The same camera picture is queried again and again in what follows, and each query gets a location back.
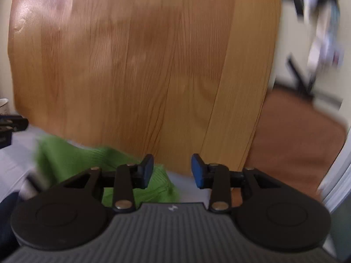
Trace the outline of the green black knit sweater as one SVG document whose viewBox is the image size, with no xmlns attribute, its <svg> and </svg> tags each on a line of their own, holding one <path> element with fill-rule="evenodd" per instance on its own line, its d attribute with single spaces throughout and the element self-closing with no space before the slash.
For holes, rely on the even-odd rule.
<svg viewBox="0 0 351 263">
<path fill-rule="evenodd" d="M 38 140 L 35 161 L 37 171 L 50 187 L 91 167 L 110 172 L 122 164 L 139 162 L 113 148 L 81 148 L 53 135 Z M 148 187 L 134 189 L 133 195 L 136 207 L 142 203 L 175 203 L 180 199 L 176 187 L 161 165 L 154 166 Z"/>
</svg>

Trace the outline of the white enamel mug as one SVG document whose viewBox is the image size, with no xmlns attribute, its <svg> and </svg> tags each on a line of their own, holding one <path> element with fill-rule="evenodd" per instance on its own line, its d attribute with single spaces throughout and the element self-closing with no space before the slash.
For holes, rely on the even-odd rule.
<svg viewBox="0 0 351 263">
<path fill-rule="evenodd" d="M 0 98 L 0 115 L 9 114 L 9 100 L 7 98 Z"/>
</svg>

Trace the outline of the striped bed sheet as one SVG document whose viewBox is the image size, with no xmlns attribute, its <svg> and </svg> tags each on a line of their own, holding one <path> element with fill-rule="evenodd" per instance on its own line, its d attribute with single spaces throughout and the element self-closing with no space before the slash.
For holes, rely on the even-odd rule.
<svg viewBox="0 0 351 263">
<path fill-rule="evenodd" d="M 30 126 L 25 131 L 13 133 L 11 145 L 1 149 L 1 199 L 22 187 L 26 174 L 34 169 L 38 140 L 46 135 L 43 130 Z M 179 193 L 180 202 L 208 204 L 210 191 L 198 189 L 193 177 L 170 171 L 167 174 Z"/>
</svg>

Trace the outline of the brown seat cushion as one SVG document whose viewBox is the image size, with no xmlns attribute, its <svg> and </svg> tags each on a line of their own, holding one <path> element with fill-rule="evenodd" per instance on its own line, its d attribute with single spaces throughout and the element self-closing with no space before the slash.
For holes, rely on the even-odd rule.
<svg viewBox="0 0 351 263">
<path fill-rule="evenodd" d="M 347 128 L 310 100 L 282 89 L 269 92 L 245 165 L 321 200 L 320 183 L 346 141 Z"/>
</svg>

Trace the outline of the wooden headboard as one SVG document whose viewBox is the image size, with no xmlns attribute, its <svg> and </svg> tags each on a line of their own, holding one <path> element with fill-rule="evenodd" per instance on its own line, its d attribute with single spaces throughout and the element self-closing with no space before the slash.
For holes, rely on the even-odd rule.
<svg viewBox="0 0 351 263">
<path fill-rule="evenodd" d="M 13 0 L 18 113 L 44 131 L 190 173 L 245 164 L 281 0 Z"/>
</svg>

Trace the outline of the black tape cross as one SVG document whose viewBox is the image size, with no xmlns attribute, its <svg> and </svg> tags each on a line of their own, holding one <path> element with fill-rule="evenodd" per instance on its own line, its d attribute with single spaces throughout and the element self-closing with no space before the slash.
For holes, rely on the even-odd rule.
<svg viewBox="0 0 351 263">
<path fill-rule="evenodd" d="M 300 97 L 303 97 L 306 100 L 312 100 L 314 98 L 312 89 L 315 84 L 315 77 L 310 78 L 309 81 L 306 82 L 303 78 L 303 74 L 300 72 L 297 65 L 295 64 L 292 55 L 289 55 L 287 57 L 286 64 L 288 69 L 290 70 L 290 73 L 295 79 L 296 88 L 294 89 L 294 91 L 298 93 Z"/>
</svg>

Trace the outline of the white power strip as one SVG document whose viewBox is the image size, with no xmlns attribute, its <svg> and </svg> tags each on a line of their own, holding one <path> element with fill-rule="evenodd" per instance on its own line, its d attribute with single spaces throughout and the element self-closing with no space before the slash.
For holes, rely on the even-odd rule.
<svg viewBox="0 0 351 263">
<path fill-rule="evenodd" d="M 323 67 L 339 66 L 343 52 L 337 44 L 340 25 L 338 0 L 303 0 L 303 18 L 306 24 L 316 16 L 315 36 L 308 55 L 307 67 L 317 73 Z"/>
</svg>

